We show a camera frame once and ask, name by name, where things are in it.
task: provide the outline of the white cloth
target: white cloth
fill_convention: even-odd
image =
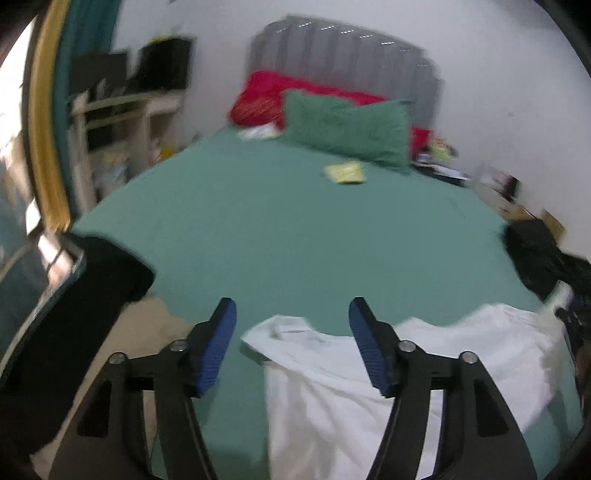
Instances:
[[[428,353],[457,357],[474,351],[522,431],[552,399],[563,340],[562,324],[550,309],[538,314],[485,305],[448,327],[412,318],[395,330]],[[354,338],[316,332],[300,317],[275,316],[242,339],[271,360],[265,364],[271,478],[366,478],[392,400],[371,386]],[[417,478],[433,473],[442,398],[431,393]]]
[[[281,131],[274,123],[243,128],[238,132],[238,138],[242,140],[268,140],[270,138],[277,138],[280,135]]]

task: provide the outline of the pillow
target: pillow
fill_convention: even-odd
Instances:
[[[409,170],[408,114],[397,100],[355,106],[344,98],[288,90],[285,123],[286,142]]]
[[[278,72],[259,70],[248,77],[244,91],[230,111],[230,120],[239,127],[257,127],[273,122],[283,130],[283,93],[286,90],[304,90],[316,95],[332,95],[351,100],[355,105],[371,105],[388,99],[362,92],[349,92],[320,85],[308,80],[288,77]],[[416,157],[427,144],[431,131],[413,127],[411,155]]]

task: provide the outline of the bedding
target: bedding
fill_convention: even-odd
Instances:
[[[354,106],[346,99],[285,92],[282,140],[408,172],[408,114],[397,100]]]
[[[230,120],[239,127],[258,127],[274,123],[285,128],[284,94],[287,90],[303,90],[314,95],[325,95],[350,100],[354,105],[371,105],[385,102],[386,97],[363,92],[350,92],[309,80],[283,75],[279,72],[259,70],[248,77],[244,91],[230,110]],[[411,128],[411,155],[414,158],[427,145],[431,131]]]
[[[223,296],[238,325],[212,391],[195,403],[221,480],[269,478],[262,358],[240,336],[277,313],[350,335],[349,302],[364,296],[393,325],[455,322],[486,303],[536,311],[499,235],[503,220],[469,189],[371,164],[342,186],[323,168],[342,157],[279,140],[245,142],[224,128],[133,179],[83,217],[155,271],[151,289],[191,323]],[[540,474],[581,425],[573,370],[526,441]],[[154,473],[164,475],[155,450]]]

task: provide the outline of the bed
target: bed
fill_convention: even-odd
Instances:
[[[423,128],[441,88],[420,48],[303,17],[267,26],[249,68],[411,99],[413,125]],[[254,324],[281,313],[350,335],[356,296],[393,325],[411,316],[448,325],[484,303],[540,307],[503,249],[503,220],[470,189],[372,165],[366,184],[336,185],[323,167],[341,157],[236,133],[223,128],[145,172],[74,227],[139,255],[156,272],[151,292],[187,322],[209,318],[223,296],[236,301],[220,377],[196,404],[222,480],[268,478],[262,358],[239,340]],[[525,434],[540,476],[581,425],[573,371],[563,368],[554,401]],[[164,475],[157,448],[152,462]]]

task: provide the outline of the green bed sheet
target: green bed sheet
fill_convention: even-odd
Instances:
[[[505,253],[504,222],[469,189],[367,165],[367,183],[337,185],[323,167],[344,159],[279,140],[242,141],[227,127],[119,189],[75,226],[139,255],[152,293],[191,323],[221,297],[238,325],[216,386],[196,402],[221,480],[268,478],[261,359],[240,336],[274,314],[350,335],[349,302],[364,296],[395,325],[449,325],[484,303],[540,307]],[[538,473],[580,427],[572,367],[526,433]],[[164,475],[155,451],[154,473]]]

